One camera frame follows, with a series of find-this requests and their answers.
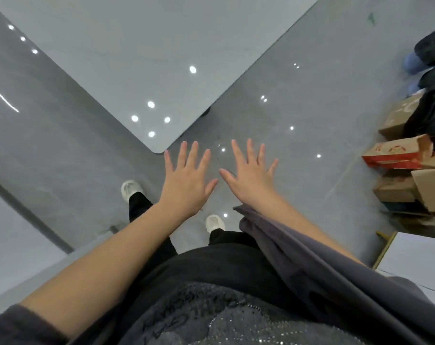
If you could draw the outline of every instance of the gray tile floor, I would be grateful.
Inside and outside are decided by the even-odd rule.
[[[378,174],[360,154],[378,139],[387,105],[415,80],[402,71],[403,57],[434,29],[435,0],[319,0],[181,140],[211,148],[210,178],[234,169],[232,138],[266,143],[268,157],[280,158],[279,191],[370,264],[383,245],[375,230],[392,228],[371,192]],[[22,107],[17,114],[0,101],[0,184],[73,247],[127,222],[124,180],[138,179],[159,198],[162,156],[5,27],[0,91]],[[236,230],[237,204],[221,182],[173,234],[178,251],[206,244],[211,213],[227,213],[227,228]]]

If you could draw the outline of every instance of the right hand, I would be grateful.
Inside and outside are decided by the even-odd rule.
[[[278,196],[273,187],[273,175],[278,166],[278,159],[266,170],[265,145],[260,146],[256,158],[251,139],[248,139],[247,143],[247,157],[242,154],[235,140],[232,140],[232,149],[237,162],[237,177],[225,169],[220,169],[219,173],[242,203],[257,210],[258,203],[265,201],[267,197]]]

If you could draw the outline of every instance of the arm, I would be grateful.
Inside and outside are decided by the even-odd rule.
[[[273,175],[278,166],[278,160],[275,160],[266,171],[264,144],[260,146],[257,157],[254,154],[251,139],[248,140],[246,157],[235,140],[232,140],[232,149],[237,162],[237,178],[225,169],[220,169],[219,172],[233,194],[242,203],[250,205],[260,214],[307,235],[360,263],[350,252],[296,211],[275,191]]]
[[[183,142],[173,170],[165,151],[166,179],[157,204],[20,304],[69,338],[114,307],[160,244],[203,207],[217,184],[217,179],[204,183],[210,150],[198,169],[198,143],[193,143],[188,159],[186,154]]]

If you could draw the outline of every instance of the foot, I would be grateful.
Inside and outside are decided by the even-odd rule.
[[[222,229],[225,231],[225,223],[217,214],[211,214],[205,221],[206,231],[211,233],[211,231],[216,229]]]
[[[135,194],[136,192],[140,192],[141,194],[144,194],[144,189],[142,186],[134,180],[127,180],[122,185],[122,196],[125,202],[129,203],[129,198]]]

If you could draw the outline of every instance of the table top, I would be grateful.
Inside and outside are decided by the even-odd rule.
[[[316,1],[0,0],[0,11],[162,153]]]

